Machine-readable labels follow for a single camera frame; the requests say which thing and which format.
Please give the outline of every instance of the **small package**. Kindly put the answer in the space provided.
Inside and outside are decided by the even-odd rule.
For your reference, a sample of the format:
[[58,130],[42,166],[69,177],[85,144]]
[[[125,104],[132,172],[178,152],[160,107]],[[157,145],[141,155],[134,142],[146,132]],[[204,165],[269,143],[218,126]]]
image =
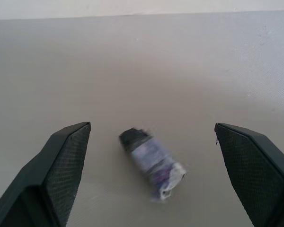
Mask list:
[[129,129],[120,135],[120,141],[154,188],[153,199],[164,201],[171,196],[186,173],[183,167],[143,130]]

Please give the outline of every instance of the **crumpled wrapper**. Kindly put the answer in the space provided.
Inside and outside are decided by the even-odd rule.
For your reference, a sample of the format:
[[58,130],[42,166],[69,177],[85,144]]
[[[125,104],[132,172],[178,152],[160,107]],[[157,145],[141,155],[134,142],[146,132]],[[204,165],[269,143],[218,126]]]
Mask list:
[[153,200],[165,201],[186,174],[186,170],[148,133],[135,128],[119,137],[139,170],[154,188]]

